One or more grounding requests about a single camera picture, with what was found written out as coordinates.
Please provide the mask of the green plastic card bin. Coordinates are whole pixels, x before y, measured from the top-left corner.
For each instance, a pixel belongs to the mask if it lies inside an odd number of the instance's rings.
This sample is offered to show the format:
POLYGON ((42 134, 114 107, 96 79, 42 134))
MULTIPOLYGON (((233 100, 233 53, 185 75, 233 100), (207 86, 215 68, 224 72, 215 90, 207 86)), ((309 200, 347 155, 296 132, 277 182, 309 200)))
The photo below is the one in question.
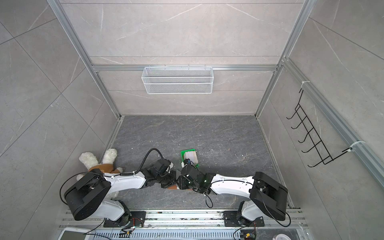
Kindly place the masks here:
POLYGON ((181 158, 182 158, 182 168, 190 163, 192 166, 198 168, 199 167, 199 161, 197 157, 197 152, 195 149, 185 150, 181 151, 181 158))

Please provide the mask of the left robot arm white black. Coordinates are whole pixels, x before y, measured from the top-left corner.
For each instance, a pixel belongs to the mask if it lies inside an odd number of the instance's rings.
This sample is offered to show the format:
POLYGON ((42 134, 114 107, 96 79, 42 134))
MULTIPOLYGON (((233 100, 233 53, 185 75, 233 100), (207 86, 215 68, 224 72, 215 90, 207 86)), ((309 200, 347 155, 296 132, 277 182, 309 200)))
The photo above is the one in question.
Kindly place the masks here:
POLYGON ((177 171, 173 163, 160 159, 137 172, 109 174, 92 170, 72 185, 65 193, 65 201, 76 221, 88 217, 105 218, 126 225, 130 215, 122 201, 108 195, 129 189, 143 189, 160 184, 166 189, 176 184, 177 171))

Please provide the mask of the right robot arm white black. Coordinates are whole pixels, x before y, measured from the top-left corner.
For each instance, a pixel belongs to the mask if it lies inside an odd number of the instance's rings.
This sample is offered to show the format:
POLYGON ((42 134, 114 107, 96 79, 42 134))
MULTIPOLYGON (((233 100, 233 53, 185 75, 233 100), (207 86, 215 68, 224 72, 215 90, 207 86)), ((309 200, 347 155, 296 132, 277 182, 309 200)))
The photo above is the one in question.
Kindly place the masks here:
POLYGON ((249 177, 228 177, 213 173, 202 173, 191 164, 176 172, 176 184, 180 190, 193 190, 206 197, 234 195, 248 199, 240 203, 235 216, 236 224, 249 226, 264 215, 280 226, 286 220, 288 189, 270 176, 255 172, 249 177))

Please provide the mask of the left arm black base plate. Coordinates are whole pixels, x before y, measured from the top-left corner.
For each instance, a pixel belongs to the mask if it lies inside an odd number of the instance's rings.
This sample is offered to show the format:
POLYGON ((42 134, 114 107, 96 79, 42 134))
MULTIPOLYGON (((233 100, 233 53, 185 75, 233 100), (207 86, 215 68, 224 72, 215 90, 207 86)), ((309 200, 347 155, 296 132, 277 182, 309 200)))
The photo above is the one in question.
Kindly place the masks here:
POLYGON ((142 227, 146 219, 146 211, 133 211, 129 214, 123 214, 117 221, 106 219, 104 228, 131 228, 142 227))

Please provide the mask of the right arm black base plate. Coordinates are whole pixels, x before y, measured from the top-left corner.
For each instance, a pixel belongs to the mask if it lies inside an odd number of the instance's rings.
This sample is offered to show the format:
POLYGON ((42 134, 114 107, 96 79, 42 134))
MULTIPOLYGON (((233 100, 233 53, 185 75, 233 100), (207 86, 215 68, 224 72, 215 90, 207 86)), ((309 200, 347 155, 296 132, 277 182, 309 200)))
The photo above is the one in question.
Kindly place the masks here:
POLYGON ((240 212, 237 211, 224 211, 223 219, 226 227, 264 227, 263 217, 256 218, 254 221, 250 221, 244 218, 240 212))

